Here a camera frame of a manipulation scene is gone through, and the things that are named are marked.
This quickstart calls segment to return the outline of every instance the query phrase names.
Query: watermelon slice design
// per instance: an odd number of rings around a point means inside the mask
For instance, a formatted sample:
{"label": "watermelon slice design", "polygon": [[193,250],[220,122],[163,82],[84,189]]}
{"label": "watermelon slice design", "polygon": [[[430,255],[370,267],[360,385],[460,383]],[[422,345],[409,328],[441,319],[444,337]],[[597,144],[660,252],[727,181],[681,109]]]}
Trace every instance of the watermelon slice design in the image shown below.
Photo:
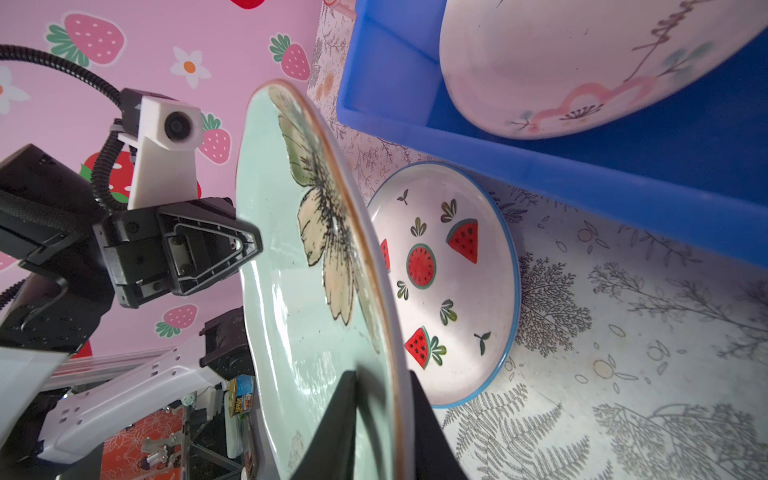
{"label": "watermelon slice design", "polygon": [[424,290],[432,285],[437,273],[437,262],[432,249],[424,243],[417,243],[408,252],[406,261],[406,271],[408,278],[416,288]]}
{"label": "watermelon slice design", "polygon": [[384,256],[384,263],[386,263],[386,271],[389,272],[389,247],[386,244],[386,238],[382,242],[382,255]]}
{"label": "watermelon slice design", "polygon": [[430,357],[435,360],[435,363],[442,366],[442,356],[448,352],[443,345],[440,345],[437,336],[429,338],[425,327],[416,330],[413,336],[406,342],[406,350],[422,369],[427,368]]}
{"label": "watermelon slice design", "polygon": [[472,263],[478,262],[478,221],[467,218],[453,226],[445,242]]}

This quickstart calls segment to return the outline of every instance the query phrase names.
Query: camera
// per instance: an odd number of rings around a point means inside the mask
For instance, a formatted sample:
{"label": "camera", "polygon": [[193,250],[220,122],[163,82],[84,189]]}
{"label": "camera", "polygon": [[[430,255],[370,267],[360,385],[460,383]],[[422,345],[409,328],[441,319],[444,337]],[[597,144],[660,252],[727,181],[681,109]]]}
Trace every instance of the camera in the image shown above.
{"label": "camera", "polygon": [[202,145],[199,108],[149,91],[124,88],[120,94],[126,134],[150,138],[165,150],[193,151]]}
{"label": "camera", "polygon": [[186,140],[191,131],[192,121],[180,111],[175,111],[165,118],[165,134],[172,141]]}

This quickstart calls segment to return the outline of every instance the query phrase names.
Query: orange patterned fabric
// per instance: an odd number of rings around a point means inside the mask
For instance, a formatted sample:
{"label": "orange patterned fabric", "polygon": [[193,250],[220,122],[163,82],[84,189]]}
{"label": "orange patterned fabric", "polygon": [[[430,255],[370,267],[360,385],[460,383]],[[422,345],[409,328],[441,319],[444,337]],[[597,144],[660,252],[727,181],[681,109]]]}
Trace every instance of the orange patterned fabric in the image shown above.
{"label": "orange patterned fabric", "polygon": [[176,432],[180,439],[183,420],[183,408],[171,412],[157,410],[108,439],[101,456],[100,480],[179,480],[180,468],[161,463],[143,470],[141,460],[152,453],[152,445],[163,443],[152,441],[169,439]]}

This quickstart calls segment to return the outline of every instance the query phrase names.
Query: patterned tablecloth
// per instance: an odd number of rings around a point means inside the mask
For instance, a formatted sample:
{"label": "patterned tablecloth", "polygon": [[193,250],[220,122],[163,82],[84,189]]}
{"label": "patterned tablecloth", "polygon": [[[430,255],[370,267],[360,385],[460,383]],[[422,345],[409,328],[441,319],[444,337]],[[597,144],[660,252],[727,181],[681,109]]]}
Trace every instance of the patterned tablecloth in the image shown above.
{"label": "patterned tablecloth", "polygon": [[[308,93],[369,200],[432,158],[339,123],[353,25],[323,8]],[[507,220],[522,305],[496,380],[435,411],[467,476],[768,478],[768,272],[474,178]]]}

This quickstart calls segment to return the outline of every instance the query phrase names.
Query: white bowl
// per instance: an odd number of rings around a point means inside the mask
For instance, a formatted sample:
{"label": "white bowl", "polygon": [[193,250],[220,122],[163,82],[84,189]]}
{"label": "white bowl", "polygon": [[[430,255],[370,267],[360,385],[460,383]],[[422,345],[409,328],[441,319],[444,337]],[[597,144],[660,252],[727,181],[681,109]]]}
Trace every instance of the white bowl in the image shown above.
{"label": "white bowl", "polygon": [[448,0],[440,66],[476,126],[558,137],[668,97],[767,25],[764,0]]}
{"label": "white bowl", "polygon": [[461,405],[493,380],[520,312],[506,222],[460,170],[422,162],[392,175],[368,205],[386,250],[403,348],[429,402]]}

